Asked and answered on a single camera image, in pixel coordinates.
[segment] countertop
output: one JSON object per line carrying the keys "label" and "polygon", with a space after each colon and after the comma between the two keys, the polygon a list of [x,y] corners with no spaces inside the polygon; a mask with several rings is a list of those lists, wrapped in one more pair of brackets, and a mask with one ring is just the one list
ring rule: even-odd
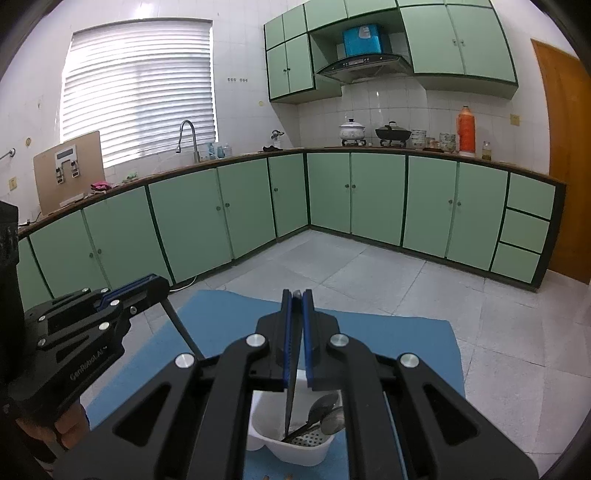
{"label": "countertop", "polygon": [[85,199],[79,200],[78,202],[74,202],[69,204],[68,206],[57,210],[55,212],[50,213],[49,215],[40,218],[38,221],[31,223],[25,227],[19,229],[18,234],[19,238],[24,238],[27,235],[39,230],[40,228],[48,225],[49,223],[58,220],[69,213],[73,213],[77,210],[80,210],[84,207],[88,207],[94,203],[100,202],[109,197],[113,197],[123,192],[127,192],[128,190],[133,190],[137,187],[142,187],[144,185],[149,185],[151,183],[156,183],[161,180],[167,180],[170,178],[178,177],[181,175],[185,175],[188,173],[193,173],[200,170],[208,170],[210,168],[216,168],[223,165],[230,165],[233,163],[241,163],[243,161],[249,160],[256,160],[257,158],[265,158],[265,157],[278,157],[281,155],[289,155],[294,153],[333,153],[333,152],[360,152],[360,153],[391,153],[391,154],[403,154],[403,155],[417,155],[423,157],[431,157],[431,158],[443,158],[447,160],[454,160],[454,161],[461,161],[464,163],[474,163],[480,164],[484,166],[489,166],[493,168],[500,168],[502,170],[507,171],[514,171],[516,173],[524,173],[530,177],[538,178],[543,181],[549,181],[549,183],[553,184],[562,184],[560,180],[557,180],[553,177],[548,175],[544,175],[541,173],[534,172],[532,170],[528,170],[527,168],[519,167],[512,163],[505,163],[499,161],[486,161],[482,160],[481,158],[470,158],[464,157],[458,154],[446,154],[446,153],[437,153],[437,152],[429,152],[429,151],[422,151],[422,150],[412,150],[409,148],[388,148],[388,147],[323,147],[323,148],[292,148],[289,150],[281,150],[277,152],[257,152],[247,155],[240,155],[237,157],[229,157],[224,158],[221,160],[206,160],[199,162],[195,165],[190,165],[188,167],[181,167],[175,170],[169,170],[162,173],[157,173],[154,175],[150,175],[147,177],[142,177],[137,180],[133,180],[127,183],[123,183],[117,185],[113,189],[109,190],[108,192],[98,193],[91,195]]}

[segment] range hood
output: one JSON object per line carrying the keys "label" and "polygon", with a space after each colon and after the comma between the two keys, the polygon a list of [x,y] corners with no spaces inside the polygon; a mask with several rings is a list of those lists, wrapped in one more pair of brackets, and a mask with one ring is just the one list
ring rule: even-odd
{"label": "range hood", "polygon": [[318,72],[319,75],[348,84],[364,82],[388,73],[412,74],[413,70],[402,55],[364,53],[338,60]]}

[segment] window blind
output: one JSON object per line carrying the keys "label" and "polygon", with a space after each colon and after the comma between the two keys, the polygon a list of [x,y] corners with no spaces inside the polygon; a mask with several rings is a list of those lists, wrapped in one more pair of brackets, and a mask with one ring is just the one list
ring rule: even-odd
{"label": "window blind", "polygon": [[[216,141],[211,22],[154,20],[74,33],[63,72],[61,141],[100,131],[106,167],[178,143],[181,122]],[[185,128],[183,145],[192,145]]]}

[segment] silver screw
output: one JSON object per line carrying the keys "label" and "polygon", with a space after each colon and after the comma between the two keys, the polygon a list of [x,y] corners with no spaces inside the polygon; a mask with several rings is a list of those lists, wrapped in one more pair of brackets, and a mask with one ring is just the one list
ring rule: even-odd
{"label": "silver screw", "polygon": [[177,358],[174,359],[174,363],[179,368],[189,368],[195,363],[195,357],[190,353],[181,353]]}
{"label": "silver screw", "polygon": [[330,343],[334,346],[346,346],[349,343],[349,337],[343,335],[342,333],[335,333],[332,337],[330,337]]}
{"label": "silver screw", "polygon": [[419,359],[414,353],[405,353],[400,357],[400,363],[406,368],[415,368],[419,364]]}
{"label": "silver screw", "polygon": [[251,347],[264,345],[266,341],[267,339],[260,333],[253,333],[252,335],[246,337],[246,342]]}

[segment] metal spoon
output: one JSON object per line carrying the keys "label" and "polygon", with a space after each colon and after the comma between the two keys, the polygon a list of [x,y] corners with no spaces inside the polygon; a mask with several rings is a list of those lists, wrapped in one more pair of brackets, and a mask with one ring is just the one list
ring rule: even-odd
{"label": "metal spoon", "polygon": [[312,425],[318,423],[324,417],[326,417],[335,407],[335,404],[339,401],[339,394],[338,393],[329,393],[324,397],[320,397],[316,400],[312,406],[310,407],[310,411],[308,412],[308,421],[306,424],[293,432],[291,432],[287,437],[285,437],[282,442],[289,442],[294,438],[298,438],[302,435],[302,432],[308,430]]}

